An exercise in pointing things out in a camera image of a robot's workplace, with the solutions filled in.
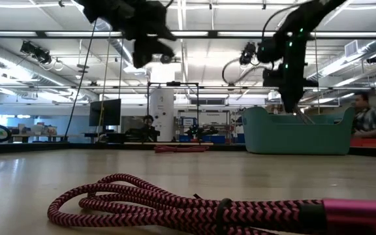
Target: braided cable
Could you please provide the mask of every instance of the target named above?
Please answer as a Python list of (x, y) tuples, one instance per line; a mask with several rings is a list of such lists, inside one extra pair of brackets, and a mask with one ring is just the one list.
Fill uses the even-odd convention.
[[(135, 187), (113, 183), (117, 181), (125, 181)], [(97, 196), (96, 192), (110, 194)], [(87, 197), (79, 201), (81, 208), (111, 214), (75, 215), (59, 211), (68, 200), (85, 193)], [(118, 202), (131, 202), (148, 208)], [(299, 205), (321, 204), (321, 201), (233, 201), (218, 215), (220, 203), (219, 200), (177, 196), (137, 177), (113, 174), (97, 183), (71, 189), (55, 199), (48, 208), (48, 218), (52, 223), (66, 227), (158, 225), (191, 234), (217, 234), (217, 220), (220, 218), (222, 229), (228, 235), (275, 235), (258, 228), (314, 234), (314, 231), (302, 227), (298, 216)]]

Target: pink connector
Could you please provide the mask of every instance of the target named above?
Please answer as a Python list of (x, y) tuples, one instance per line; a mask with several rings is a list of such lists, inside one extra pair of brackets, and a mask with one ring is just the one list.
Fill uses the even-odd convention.
[(324, 199), (328, 234), (376, 235), (376, 201)]

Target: cable tie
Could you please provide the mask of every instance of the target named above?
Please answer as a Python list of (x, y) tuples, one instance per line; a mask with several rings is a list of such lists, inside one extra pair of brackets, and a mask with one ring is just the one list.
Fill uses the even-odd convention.
[(223, 229), (223, 225), (224, 225), (223, 216), (224, 216), (226, 206), (231, 203), (232, 203), (231, 199), (224, 198), (222, 199), (222, 201), (220, 201), (217, 207), (217, 213), (215, 214), (215, 218), (216, 218), (215, 231), (217, 232), (217, 235), (227, 235), (227, 231)]

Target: wooden floor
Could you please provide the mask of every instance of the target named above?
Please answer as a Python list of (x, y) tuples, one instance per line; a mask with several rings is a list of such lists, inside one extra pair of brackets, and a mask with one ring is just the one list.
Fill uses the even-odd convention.
[[(48, 222), (46, 210), (57, 196), (117, 172), (133, 174), (181, 196), (376, 199), (376, 158), (371, 157), (117, 150), (6, 154), (0, 155), (0, 235), (179, 234), (158, 227), (63, 228)], [(62, 210), (78, 213), (77, 201)]]

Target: monitor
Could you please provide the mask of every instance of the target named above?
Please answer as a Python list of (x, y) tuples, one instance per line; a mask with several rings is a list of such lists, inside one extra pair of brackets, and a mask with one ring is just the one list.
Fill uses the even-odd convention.
[(99, 125), (99, 118), (101, 115), (101, 106), (104, 106), (102, 113), (102, 126), (120, 125), (121, 119), (121, 99), (109, 101), (96, 101), (91, 103), (91, 110), (89, 111), (89, 126), (97, 127)]

